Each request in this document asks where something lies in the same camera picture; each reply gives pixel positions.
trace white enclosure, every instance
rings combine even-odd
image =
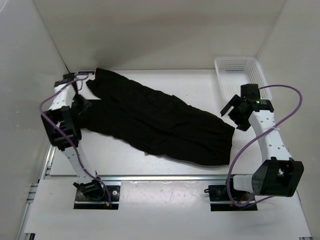
[[[260,203],[257,212],[210,214],[199,190],[208,183],[192,185],[182,180],[192,175],[222,176],[228,166],[206,168],[144,156],[120,140],[84,131],[84,153],[103,177],[132,180],[127,176],[143,175],[180,181],[168,186],[176,192],[168,190],[163,198],[153,199],[158,209],[152,197],[148,200],[134,190],[144,189],[153,196],[152,188],[162,188],[162,183],[122,181],[123,207],[110,213],[117,222],[109,225],[109,236],[102,230],[110,221],[105,211],[72,211],[75,173],[58,151],[54,155],[50,151],[45,161],[49,141],[38,110],[39,103],[54,92],[55,81],[68,70],[116,70],[219,116],[225,101],[214,61],[232,56],[256,58],[269,84],[291,85],[303,94],[301,109],[280,126],[290,154],[304,165],[299,195]],[[299,239],[310,237],[310,232],[313,239],[320,239],[319,63],[319,0],[0,0],[0,240],[16,239],[23,231],[36,233],[35,240],[89,239],[90,233],[119,238],[116,231],[124,239],[134,231],[138,231],[133,234],[136,238],[156,235],[157,239],[160,228],[167,230],[163,235],[167,239]],[[87,88],[82,93],[93,97]],[[277,120],[298,103],[290,90],[271,89],[271,93]],[[236,132],[231,158],[253,137],[252,129]],[[241,156],[234,172],[252,174],[260,164],[256,143]],[[26,208],[30,187],[38,179],[34,202]],[[191,195],[179,195],[184,191]],[[172,200],[173,192],[179,194]],[[65,198],[58,198],[62,193]],[[198,199],[197,208],[182,212],[195,203],[193,196]],[[172,213],[164,210],[167,199]],[[139,209],[141,204],[146,208]],[[142,215],[136,218],[139,211]],[[86,214],[87,222],[80,220]],[[148,223],[141,220],[143,214]],[[92,223],[97,218],[101,221],[96,231]],[[182,231],[191,231],[194,222],[199,223],[196,230]],[[90,226],[86,231],[85,223]],[[176,231],[170,232],[174,225]]]

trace cable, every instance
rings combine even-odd
[[[54,128],[56,129],[56,131],[58,133],[60,133],[64,138],[65,140],[73,147],[74,151],[75,151],[75,154],[76,154],[76,157],[78,159],[78,162],[82,168],[82,170],[92,179],[98,181],[99,183],[101,183],[103,185],[103,188],[105,189],[107,195],[108,195],[108,202],[110,203],[110,206],[111,206],[111,195],[110,195],[110,192],[107,188],[107,186],[105,185],[105,183],[99,178],[99,176],[93,176],[90,174],[90,172],[88,172],[88,170],[85,168],[85,166],[83,165],[82,161],[81,161],[81,157],[80,157],[80,154],[77,150],[77,147],[75,146],[75,144],[71,141],[71,139],[53,122],[51,121],[51,119],[44,113],[43,111],[43,105],[48,102],[49,100],[55,98],[56,96],[58,96],[66,87],[68,87],[69,85],[77,82],[77,81],[84,81],[84,80],[87,80],[89,77],[89,75],[86,76],[86,78],[82,78],[82,79],[78,79],[77,76],[75,76],[74,80],[68,82],[66,85],[64,85],[59,91],[57,91],[55,94],[53,94],[52,96],[46,98],[45,100],[43,100],[40,105],[39,105],[39,111],[40,111],[40,114],[41,116]]]
[[[290,117],[292,117],[297,111],[298,109],[301,107],[301,104],[302,104],[302,101],[303,101],[303,97],[302,97],[302,94],[301,92],[296,89],[295,87],[293,86],[288,86],[288,85],[283,85],[283,84],[273,84],[273,85],[267,85],[267,86],[262,86],[260,87],[259,89],[266,89],[266,88],[272,88],[272,87],[282,87],[282,88],[288,88],[288,89],[292,89],[294,90],[296,93],[298,93],[299,95],[299,103],[298,105],[296,106],[296,108],[290,113],[288,114],[286,117],[284,117],[283,119],[281,119],[278,123],[276,123],[274,126],[272,126],[271,128],[269,128],[267,131],[261,133],[260,135],[256,136],[254,139],[252,139],[251,141],[249,141],[238,153],[237,155],[234,157],[231,165],[230,165],[230,168],[229,168],[229,172],[228,172],[228,175],[227,175],[227,178],[226,178],[226,190],[227,190],[227,193],[228,193],[228,196],[230,198],[230,201],[237,207],[251,207],[255,204],[258,204],[264,200],[267,200],[267,199],[270,199],[272,198],[272,196],[268,196],[268,197],[265,197],[263,199],[260,199],[258,201],[256,201],[255,203],[252,203],[252,204],[249,204],[254,198],[255,198],[255,195],[253,194],[252,197],[250,197],[245,203],[237,203],[233,197],[232,197],[232,194],[231,194],[231,190],[230,190],[230,181],[231,181],[231,173],[232,173],[232,170],[237,162],[237,160],[239,159],[240,155],[251,145],[253,144],[255,141],[257,141],[258,139],[264,137],[265,135],[269,134],[270,132],[272,132],[273,130],[275,130],[280,124],[282,124],[284,121],[286,121],[287,119],[289,119]]]

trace white wall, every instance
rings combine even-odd
[[[11,240],[49,146],[38,105],[66,68],[31,0],[0,8],[0,239]]]
[[[293,157],[303,161],[298,192],[310,230],[320,239],[320,1],[288,0],[258,60],[269,84],[291,85],[303,94],[302,108],[281,133]],[[296,106],[294,95],[272,90],[278,119]]]
[[[212,69],[255,56],[285,0],[33,0],[70,71]]]

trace black pants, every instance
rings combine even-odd
[[[81,128],[112,135],[152,155],[227,165],[235,129],[219,117],[187,105],[115,72],[97,68],[87,86],[101,100],[78,117]]]

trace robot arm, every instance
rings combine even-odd
[[[221,111],[221,115],[233,107],[228,114],[246,131],[252,126],[258,136],[275,125],[274,108],[269,100],[261,99],[257,84],[241,86],[241,97],[235,95]],[[234,175],[233,188],[261,196],[291,197],[298,186],[304,166],[294,161],[287,151],[278,129],[258,139],[262,165],[254,174]]]
[[[48,135],[49,141],[53,146],[56,146],[69,160],[77,177],[78,181],[73,185],[79,189],[84,196],[99,198],[104,194],[104,189],[101,183],[90,176],[95,176],[97,173],[91,168],[89,162],[83,153],[80,145],[82,139],[80,128],[77,126],[77,114],[85,111],[90,106],[90,102],[78,94],[76,83],[66,85],[74,80],[73,74],[63,76],[63,80],[57,81],[54,84],[54,91],[57,93],[64,88],[53,100],[48,111],[44,114],[70,138],[76,146],[76,150],[57,130],[41,116],[44,128]]]

